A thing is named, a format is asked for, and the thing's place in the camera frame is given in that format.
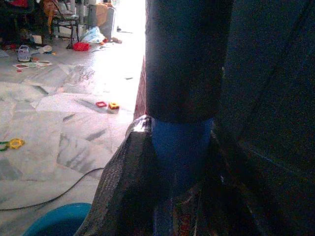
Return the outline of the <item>orange cloth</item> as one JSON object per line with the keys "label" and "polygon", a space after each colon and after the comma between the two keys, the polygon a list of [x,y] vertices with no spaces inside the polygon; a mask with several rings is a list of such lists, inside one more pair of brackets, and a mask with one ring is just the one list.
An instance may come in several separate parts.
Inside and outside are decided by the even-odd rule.
{"label": "orange cloth", "polygon": [[48,17],[47,26],[49,30],[50,36],[53,35],[52,33],[52,21],[53,17],[55,16],[56,12],[59,10],[58,0],[43,0],[43,8],[44,13]]}

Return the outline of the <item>light blue plastic bag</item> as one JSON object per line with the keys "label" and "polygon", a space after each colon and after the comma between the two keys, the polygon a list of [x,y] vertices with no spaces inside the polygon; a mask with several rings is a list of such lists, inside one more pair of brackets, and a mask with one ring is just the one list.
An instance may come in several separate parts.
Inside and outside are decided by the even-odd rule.
{"label": "light blue plastic bag", "polygon": [[106,37],[101,33],[98,26],[87,30],[81,37],[80,42],[98,44],[103,42]]}

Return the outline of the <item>yellow flower toy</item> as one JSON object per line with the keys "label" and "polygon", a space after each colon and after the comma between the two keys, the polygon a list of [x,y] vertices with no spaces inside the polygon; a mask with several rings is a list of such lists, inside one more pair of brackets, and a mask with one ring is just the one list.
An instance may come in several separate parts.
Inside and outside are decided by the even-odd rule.
{"label": "yellow flower toy", "polygon": [[18,139],[18,138],[14,138],[14,139],[11,139],[11,140],[8,142],[8,147],[9,147],[10,149],[19,149],[19,148],[22,147],[24,144],[25,144],[25,141],[24,141],[24,140],[21,140],[21,139]]}

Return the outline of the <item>dark red wooden door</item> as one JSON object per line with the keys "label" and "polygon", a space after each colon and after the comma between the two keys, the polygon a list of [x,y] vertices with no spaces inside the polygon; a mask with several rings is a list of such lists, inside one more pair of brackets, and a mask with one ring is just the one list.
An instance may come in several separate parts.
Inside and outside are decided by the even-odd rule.
{"label": "dark red wooden door", "polygon": [[143,57],[133,119],[146,114],[146,60]]}

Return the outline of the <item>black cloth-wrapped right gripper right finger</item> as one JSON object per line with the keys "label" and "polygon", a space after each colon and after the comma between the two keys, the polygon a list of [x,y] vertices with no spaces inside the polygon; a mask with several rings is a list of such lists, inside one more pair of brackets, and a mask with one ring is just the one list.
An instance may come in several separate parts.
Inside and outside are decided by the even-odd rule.
{"label": "black cloth-wrapped right gripper right finger", "polygon": [[197,236],[276,236],[263,184],[245,152],[219,122],[210,133]]}

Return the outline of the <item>grey upright box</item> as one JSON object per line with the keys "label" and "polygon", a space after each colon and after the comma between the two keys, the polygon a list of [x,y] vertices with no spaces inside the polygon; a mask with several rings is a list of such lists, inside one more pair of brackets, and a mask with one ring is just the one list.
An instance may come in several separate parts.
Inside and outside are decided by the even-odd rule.
{"label": "grey upright box", "polygon": [[116,9],[113,7],[108,8],[106,21],[102,24],[99,29],[100,32],[107,38],[107,40],[111,40],[114,32],[115,26],[115,16],[116,16]]}

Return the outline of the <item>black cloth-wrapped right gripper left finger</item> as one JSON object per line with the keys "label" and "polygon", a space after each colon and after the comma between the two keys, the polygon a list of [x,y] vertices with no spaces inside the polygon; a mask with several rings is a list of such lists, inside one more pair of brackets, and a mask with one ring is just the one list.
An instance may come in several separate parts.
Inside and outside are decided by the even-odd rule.
{"label": "black cloth-wrapped right gripper left finger", "polygon": [[143,115],[106,164],[91,209],[74,236],[153,236],[156,164],[152,119]]}

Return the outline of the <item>blue plastic basin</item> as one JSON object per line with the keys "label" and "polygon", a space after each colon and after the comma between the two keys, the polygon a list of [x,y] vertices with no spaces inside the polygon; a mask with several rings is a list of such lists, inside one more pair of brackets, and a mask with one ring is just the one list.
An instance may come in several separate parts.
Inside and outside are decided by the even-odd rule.
{"label": "blue plastic basin", "polygon": [[74,236],[88,215],[91,204],[73,203],[38,218],[22,236]]}

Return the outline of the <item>black metal chair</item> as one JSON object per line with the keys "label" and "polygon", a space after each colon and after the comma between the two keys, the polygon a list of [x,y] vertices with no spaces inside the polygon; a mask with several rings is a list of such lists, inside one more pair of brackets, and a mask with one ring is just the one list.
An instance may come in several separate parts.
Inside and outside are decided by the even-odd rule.
{"label": "black metal chair", "polygon": [[74,39],[76,38],[77,42],[79,39],[79,16],[72,13],[61,12],[60,9],[56,9],[52,12],[51,22],[49,25],[50,38],[56,36],[54,33],[54,27],[57,28],[57,31],[60,32],[61,28],[70,30],[70,36],[61,36],[61,38],[68,38],[69,44],[66,49],[73,49]]}

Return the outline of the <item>clear plastic toy container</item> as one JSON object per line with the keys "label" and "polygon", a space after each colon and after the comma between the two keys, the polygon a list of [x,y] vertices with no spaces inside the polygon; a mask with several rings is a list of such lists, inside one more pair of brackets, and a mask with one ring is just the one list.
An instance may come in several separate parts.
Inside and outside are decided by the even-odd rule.
{"label": "clear plastic toy container", "polygon": [[17,50],[17,59],[19,62],[31,61],[32,55],[27,45],[21,45]]}

